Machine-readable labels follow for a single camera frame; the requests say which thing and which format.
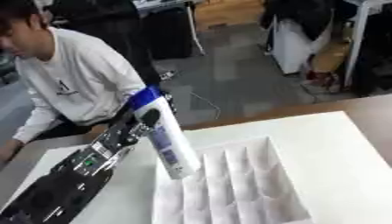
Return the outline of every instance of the desk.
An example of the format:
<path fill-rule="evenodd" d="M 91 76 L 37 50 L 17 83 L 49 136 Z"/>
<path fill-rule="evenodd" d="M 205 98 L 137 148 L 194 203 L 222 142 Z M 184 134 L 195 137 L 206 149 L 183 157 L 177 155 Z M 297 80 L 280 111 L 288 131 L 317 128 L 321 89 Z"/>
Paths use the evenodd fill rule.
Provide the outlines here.
<path fill-rule="evenodd" d="M 346 68 L 345 85 L 351 85 L 351 77 L 355 68 L 355 63 L 358 59 L 363 40 L 363 33 L 368 21 L 369 12 L 374 7 L 382 7 L 384 4 L 392 4 L 392 0 L 345 0 L 350 4 L 358 6 L 357 15 L 355 18 L 355 27 L 353 29 L 353 47 L 348 59 Z"/>
<path fill-rule="evenodd" d="M 133 4 L 137 7 L 137 9 L 141 12 L 145 11 L 155 11 L 164 8 L 171 8 L 177 5 L 186 4 L 186 3 L 194 3 L 199 4 L 202 3 L 203 0 L 170 0 L 166 2 L 162 2 L 161 0 L 152 0 L 152 1 L 133 1 Z"/>
<path fill-rule="evenodd" d="M 251 118 L 238 118 L 226 121 L 209 122 L 201 125 L 185 127 L 187 130 L 204 129 L 209 127 L 268 120 L 286 116 L 300 116 L 321 112 L 343 110 L 348 113 L 354 123 L 360 128 L 373 146 L 386 161 L 392 165 L 392 95 L 372 98 L 323 103 L 309 106 L 277 108 Z M 27 145 L 0 173 L 0 205 L 18 188 L 32 167 L 39 161 L 46 149 L 85 144 L 83 136 L 70 136 L 59 139 L 45 140 Z"/>

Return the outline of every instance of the gray carpet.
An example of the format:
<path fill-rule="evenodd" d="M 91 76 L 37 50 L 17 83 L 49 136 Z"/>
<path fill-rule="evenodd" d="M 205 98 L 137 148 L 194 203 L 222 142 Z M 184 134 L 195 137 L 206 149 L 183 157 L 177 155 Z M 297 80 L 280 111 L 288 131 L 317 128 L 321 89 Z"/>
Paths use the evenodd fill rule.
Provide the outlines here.
<path fill-rule="evenodd" d="M 156 63 L 158 70 L 178 71 L 178 76 L 164 85 L 174 95 L 181 124 L 253 116 L 276 107 L 314 102 L 314 96 L 299 86 L 300 78 L 283 77 L 272 57 L 260 50 L 258 44 L 265 36 L 256 24 L 222 27 L 200 34 L 206 56 L 198 55 L 195 49 L 191 58 Z M 23 85 L 13 80 L 8 86 L 0 86 L 0 145 L 32 109 Z M 326 102 L 351 96 L 317 97 Z"/>

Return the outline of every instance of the white table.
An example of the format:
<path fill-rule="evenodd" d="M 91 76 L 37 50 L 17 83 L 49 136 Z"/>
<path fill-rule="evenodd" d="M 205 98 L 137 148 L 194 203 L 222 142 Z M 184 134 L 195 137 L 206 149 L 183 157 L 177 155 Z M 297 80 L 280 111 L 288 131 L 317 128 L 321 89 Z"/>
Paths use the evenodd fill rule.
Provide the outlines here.
<path fill-rule="evenodd" d="M 191 6 L 191 3 L 198 4 L 202 2 L 203 0 L 170 0 L 167 2 L 162 2 L 161 0 L 153 0 L 153 1 L 142 0 L 142 1 L 134 1 L 133 3 L 141 13 L 148 12 L 148 11 L 159 11 L 165 8 L 172 8 L 178 5 L 185 5 L 186 14 L 188 15 L 189 25 L 191 27 L 193 42 L 198 47 L 199 52 L 202 55 L 205 55 L 206 52 L 204 51 L 204 48 L 201 45 L 199 37 L 196 32 L 196 27 L 195 27 L 196 20 L 194 19 L 192 6 Z"/>
<path fill-rule="evenodd" d="M 350 4 L 358 6 L 358 12 L 355 18 L 355 27 L 353 29 L 353 46 L 346 67 L 345 86 L 351 85 L 351 77 L 358 59 L 363 40 L 363 33 L 368 21 L 369 12 L 375 7 L 382 7 L 384 4 L 392 4 L 392 0 L 345 0 Z"/>
<path fill-rule="evenodd" d="M 200 129 L 186 135 L 195 148 L 271 137 L 315 224 L 390 224 L 392 220 L 392 172 L 342 112 Z M 121 163 L 128 168 L 119 167 L 108 186 L 73 223 L 151 223 L 157 155 L 145 140 Z M 51 144 L 64 147 L 82 141 L 74 137 Z M 37 163 L 40 156 L 32 149 L 24 149 L 1 173 L 0 206 L 18 187 L 15 184 L 20 184 L 22 175 L 26 176 L 25 167 Z"/>

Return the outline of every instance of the blue bottle cap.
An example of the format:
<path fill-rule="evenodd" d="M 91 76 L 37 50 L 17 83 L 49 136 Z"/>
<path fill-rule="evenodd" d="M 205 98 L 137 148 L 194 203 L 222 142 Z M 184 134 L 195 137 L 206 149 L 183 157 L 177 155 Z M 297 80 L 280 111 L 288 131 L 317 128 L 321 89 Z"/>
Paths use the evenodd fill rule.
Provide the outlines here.
<path fill-rule="evenodd" d="M 155 86 L 149 86 L 131 96 L 128 100 L 128 104 L 132 109 L 138 110 L 159 97 L 161 97 L 159 89 Z"/>

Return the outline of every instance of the black bag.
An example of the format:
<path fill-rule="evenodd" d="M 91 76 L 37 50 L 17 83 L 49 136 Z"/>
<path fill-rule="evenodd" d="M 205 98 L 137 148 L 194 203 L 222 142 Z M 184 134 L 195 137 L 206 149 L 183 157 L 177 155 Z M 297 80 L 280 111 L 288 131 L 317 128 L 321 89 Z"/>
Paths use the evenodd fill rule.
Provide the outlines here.
<path fill-rule="evenodd" d="M 144 36 L 155 60 L 192 55 L 192 33 L 185 9 L 151 13 L 143 19 Z"/>
<path fill-rule="evenodd" d="M 345 0 L 334 0 L 334 22 L 346 22 L 357 13 L 357 6 Z"/>
<path fill-rule="evenodd" d="M 268 28 L 276 16 L 278 21 L 291 19 L 301 25 L 310 40 L 316 40 L 329 25 L 333 16 L 330 0 L 268 0 L 260 24 Z"/>
<path fill-rule="evenodd" d="M 380 57 L 373 49 L 362 47 L 353 70 L 351 91 L 355 95 L 369 96 L 377 89 L 379 82 L 373 68 L 377 66 L 379 61 Z"/>

